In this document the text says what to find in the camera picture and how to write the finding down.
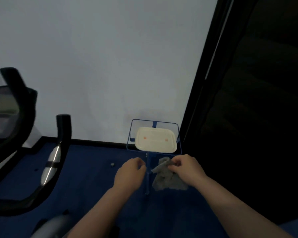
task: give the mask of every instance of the gray towel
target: gray towel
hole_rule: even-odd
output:
[[[156,191],[165,188],[181,190],[186,190],[188,188],[188,185],[185,184],[176,173],[168,169],[169,165],[174,164],[175,163],[173,163],[169,157],[164,157],[159,159],[159,165],[151,170],[153,173],[157,173],[152,184],[152,187]]]

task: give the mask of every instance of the left hand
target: left hand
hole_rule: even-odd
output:
[[[116,173],[114,187],[131,195],[140,188],[146,173],[146,164],[140,158],[128,160]]]

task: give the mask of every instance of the hand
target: hand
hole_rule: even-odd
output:
[[[114,188],[132,195],[142,184],[146,173],[146,164],[140,158],[128,160],[115,175]]]
[[[196,187],[201,179],[207,178],[198,161],[190,155],[178,155],[173,157],[172,161],[176,165],[169,165],[168,169],[177,173],[188,185]]]

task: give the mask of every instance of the blue carpet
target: blue carpet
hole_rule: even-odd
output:
[[[40,183],[41,173],[55,144],[47,143],[36,155],[25,156],[0,183],[0,198],[23,199]],[[51,219],[68,209],[77,222],[112,187],[121,165],[142,153],[124,149],[71,145],[59,180],[39,207],[12,217],[0,217],[0,238],[27,238],[40,219]],[[158,164],[157,156],[151,167]],[[205,199],[187,191],[151,190],[145,183],[125,204],[117,218],[119,237],[227,237]]]

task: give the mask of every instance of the container lid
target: container lid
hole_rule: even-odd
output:
[[[177,140],[169,129],[142,127],[137,131],[135,146],[142,151],[173,153],[177,150]]]

